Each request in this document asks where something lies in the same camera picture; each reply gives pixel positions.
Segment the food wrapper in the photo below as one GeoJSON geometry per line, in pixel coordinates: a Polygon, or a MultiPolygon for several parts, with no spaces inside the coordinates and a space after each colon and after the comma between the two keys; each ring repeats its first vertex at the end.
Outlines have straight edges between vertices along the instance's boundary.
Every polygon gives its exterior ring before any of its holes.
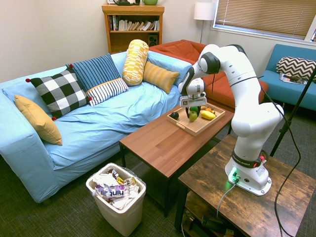
{"type": "Polygon", "coordinates": [[[139,187],[134,177],[122,180],[113,169],[108,174],[100,174],[93,178],[97,184],[93,196],[101,196],[107,200],[113,200],[111,203],[117,203],[118,207],[124,207],[129,198],[135,198],[138,195],[139,187]]]}

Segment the green bowl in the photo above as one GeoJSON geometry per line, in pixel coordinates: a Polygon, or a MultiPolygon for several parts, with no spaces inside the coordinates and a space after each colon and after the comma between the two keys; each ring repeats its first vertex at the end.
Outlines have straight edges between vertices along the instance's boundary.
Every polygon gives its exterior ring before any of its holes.
{"type": "Polygon", "coordinates": [[[158,0],[143,0],[145,5],[156,5],[158,0]]]}

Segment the floor lamp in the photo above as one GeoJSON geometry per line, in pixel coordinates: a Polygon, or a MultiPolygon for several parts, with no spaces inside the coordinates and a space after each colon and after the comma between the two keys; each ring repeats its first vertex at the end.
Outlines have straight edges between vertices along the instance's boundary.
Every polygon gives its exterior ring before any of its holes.
{"type": "Polygon", "coordinates": [[[294,117],[294,115],[295,115],[295,113],[296,113],[298,107],[300,106],[300,104],[301,104],[301,102],[302,102],[302,100],[303,100],[303,98],[304,98],[304,96],[305,96],[305,94],[306,94],[306,91],[307,91],[308,88],[310,87],[310,85],[311,85],[311,83],[312,83],[312,80],[314,79],[315,75],[316,75],[316,67],[314,68],[314,71],[313,71],[311,77],[309,78],[307,84],[305,85],[304,90],[303,90],[303,92],[302,92],[300,98],[298,99],[298,101],[297,101],[297,103],[296,103],[294,109],[292,110],[292,112],[291,112],[289,118],[287,119],[288,125],[287,125],[287,123],[284,123],[283,128],[280,130],[281,134],[280,134],[280,136],[278,137],[278,139],[277,139],[277,141],[276,141],[276,144],[275,144],[275,146],[273,147],[273,149],[272,149],[272,151],[271,151],[271,153],[270,153],[270,156],[273,157],[273,155],[275,154],[275,152],[276,152],[276,150],[277,150],[277,148],[278,148],[280,142],[281,142],[282,139],[283,139],[283,136],[284,136],[284,135],[286,134],[286,132],[288,131],[289,126],[290,126],[291,123],[292,123],[292,119],[293,119],[293,117],[294,117]]]}
{"type": "Polygon", "coordinates": [[[201,31],[201,38],[199,42],[202,42],[202,34],[203,34],[203,25],[204,21],[212,21],[214,20],[215,16],[215,2],[197,2],[194,9],[194,19],[195,20],[202,20],[202,31],[201,31]]]}

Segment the rustic wooden side table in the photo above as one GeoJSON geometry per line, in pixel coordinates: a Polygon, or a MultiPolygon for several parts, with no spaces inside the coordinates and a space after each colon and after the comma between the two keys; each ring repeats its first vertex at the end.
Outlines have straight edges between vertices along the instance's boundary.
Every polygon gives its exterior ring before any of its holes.
{"type": "MultiPolygon", "coordinates": [[[[181,186],[175,219],[177,230],[181,228],[185,208],[199,220],[203,214],[209,215],[216,211],[221,197],[232,187],[224,167],[231,157],[235,143],[236,138],[228,135],[178,178],[181,186]]],[[[224,197],[220,206],[220,216],[231,222],[245,236],[282,236],[274,203],[278,190],[292,168],[272,157],[269,157],[265,167],[272,179],[272,187],[267,194],[258,197],[235,187],[224,197]]],[[[297,234],[315,186],[315,179],[294,170],[281,190],[277,201],[278,215],[283,227],[292,236],[297,234]]]]}

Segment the white trash can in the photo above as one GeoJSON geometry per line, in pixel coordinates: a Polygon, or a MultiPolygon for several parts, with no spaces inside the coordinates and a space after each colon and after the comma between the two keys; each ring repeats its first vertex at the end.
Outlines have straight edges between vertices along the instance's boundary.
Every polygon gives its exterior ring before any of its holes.
{"type": "MultiPolygon", "coordinates": [[[[128,171],[114,163],[108,163],[97,173],[92,175],[85,183],[91,194],[96,186],[96,183],[92,181],[95,175],[101,173],[108,173],[110,169],[115,169],[121,179],[125,180],[132,177],[128,171]]],[[[144,185],[138,177],[135,177],[136,183],[139,186],[139,193],[134,200],[129,203],[123,210],[118,210],[111,206],[100,196],[94,196],[94,200],[97,203],[102,216],[106,219],[111,226],[113,226],[123,236],[129,236],[139,225],[142,220],[143,212],[143,200],[146,193],[146,185],[144,185]]]]}

